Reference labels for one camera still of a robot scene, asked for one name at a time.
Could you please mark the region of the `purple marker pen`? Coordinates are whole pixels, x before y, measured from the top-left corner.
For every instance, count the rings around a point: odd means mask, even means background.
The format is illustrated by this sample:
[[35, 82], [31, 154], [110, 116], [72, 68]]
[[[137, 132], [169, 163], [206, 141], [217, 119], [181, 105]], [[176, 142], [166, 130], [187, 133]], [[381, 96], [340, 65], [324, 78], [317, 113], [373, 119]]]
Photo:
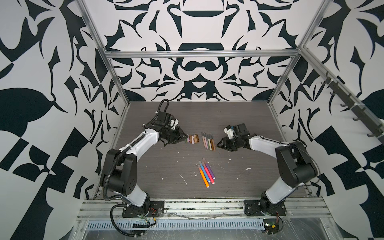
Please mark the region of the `purple marker pen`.
[[211, 174], [211, 177], [213, 178], [213, 180], [215, 180], [216, 177], [215, 177], [215, 175], [214, 175], [214, 173], [213, 173], [213, 171], [212, 171], [212, 169], [211, 169], [209, 163], [207, 162], [207, 160], [206, 160], [205, 158], [203, 158], [203, 162], [205, 163], [205, 165], [206, 165], [206, 167], [207, 167], [209, 173]]

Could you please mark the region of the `red pink marker pen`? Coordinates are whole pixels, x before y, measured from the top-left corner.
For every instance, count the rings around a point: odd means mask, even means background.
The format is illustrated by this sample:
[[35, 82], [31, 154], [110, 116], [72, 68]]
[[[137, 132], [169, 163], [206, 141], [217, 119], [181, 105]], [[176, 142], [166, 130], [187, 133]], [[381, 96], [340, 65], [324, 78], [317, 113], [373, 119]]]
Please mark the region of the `red pink marker pen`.
[[206, 173], [207, 173], [207, 175], [208, 175], [208, 177], [209, 177], [210, 183], [211, 183], [212, 185], [214, 185], [214, 184], [215, 184], [215, 181], [214, 181], [214, 179], [213, 179], [211, 173], [209, 172], [209, 170], [208, 170], [206, 164], [203, 164], [203, 166], [204, 166], [204, 169], [205, 169], [205, 171], [206, 171]]

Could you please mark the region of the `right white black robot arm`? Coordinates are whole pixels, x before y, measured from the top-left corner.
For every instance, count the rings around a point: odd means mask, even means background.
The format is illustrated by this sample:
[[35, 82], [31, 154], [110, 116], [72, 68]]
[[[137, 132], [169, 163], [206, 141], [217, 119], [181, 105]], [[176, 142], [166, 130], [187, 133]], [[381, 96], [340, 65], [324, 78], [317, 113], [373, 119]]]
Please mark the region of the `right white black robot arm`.
[[245, 148], [264, 153], [277, 160], [279, 178], [262, 193], [258, 201], [245, 201], [247, 216], [283, 215], [284, 200], [297, 188], [305, 186], [319, 175], [315, 161], [301, 142], [284, 143], [262, 135], [252, 136], [245, 124], [227, 126], [224, 132], [227, 136], [219, 141], [218, 148], [229, 152]]

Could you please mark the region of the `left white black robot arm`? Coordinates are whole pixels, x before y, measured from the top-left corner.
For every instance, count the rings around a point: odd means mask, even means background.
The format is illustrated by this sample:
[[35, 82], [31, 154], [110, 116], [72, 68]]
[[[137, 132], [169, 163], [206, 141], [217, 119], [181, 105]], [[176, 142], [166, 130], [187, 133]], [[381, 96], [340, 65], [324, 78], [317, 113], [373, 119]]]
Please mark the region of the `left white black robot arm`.
[[138, 214], [150, 208], [150, 196], [138, 186], [138, 161], [155, 144], [165, 146], [185, 141], [188, 136], [173, 115], [158, 111], [154, 119], [143, 125], [141, 134], [126, 146], [111, 149], [106, 155], [100, 186], [103, 200], [122, 200]]

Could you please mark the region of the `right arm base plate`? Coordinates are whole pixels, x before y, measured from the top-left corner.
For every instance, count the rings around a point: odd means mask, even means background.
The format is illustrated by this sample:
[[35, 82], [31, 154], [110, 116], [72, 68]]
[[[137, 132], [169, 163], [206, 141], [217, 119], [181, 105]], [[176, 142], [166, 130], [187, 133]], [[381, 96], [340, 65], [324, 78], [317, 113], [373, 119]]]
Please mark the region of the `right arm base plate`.
[[272, 204], [268, 199], [245, 200], [244, 213], [249, 217], [253, 216], [286, 216], [286, 207], [284, 202]]

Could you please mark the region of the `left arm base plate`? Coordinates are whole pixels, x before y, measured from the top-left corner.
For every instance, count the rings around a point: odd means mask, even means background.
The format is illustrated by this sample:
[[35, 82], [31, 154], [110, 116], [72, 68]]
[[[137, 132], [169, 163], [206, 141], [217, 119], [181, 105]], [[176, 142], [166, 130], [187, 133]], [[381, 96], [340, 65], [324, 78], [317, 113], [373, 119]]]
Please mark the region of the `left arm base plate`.
[[145, 217], [160, 217], [165, 210], [164, 201], [146, 201], [142, 207], [130, 205], [124, 207], [122, 217], [123, 218], [136, 218], [141, 215]]

